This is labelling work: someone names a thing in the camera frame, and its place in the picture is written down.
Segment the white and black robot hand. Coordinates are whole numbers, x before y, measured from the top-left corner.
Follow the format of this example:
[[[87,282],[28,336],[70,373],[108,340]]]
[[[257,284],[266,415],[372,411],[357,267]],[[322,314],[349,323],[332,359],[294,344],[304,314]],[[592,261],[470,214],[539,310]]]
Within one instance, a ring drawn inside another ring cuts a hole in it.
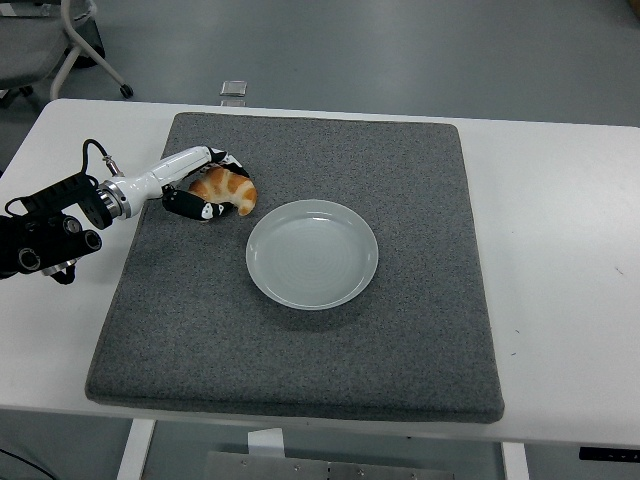
[[[192,147],[162,159],[137,178],[121,177],[105,185],[116,201],[115,217],[137,215],[148,200],[192,220],[209,221],[236,209],[250,214],[257,189],[242,165],[229,153]]]

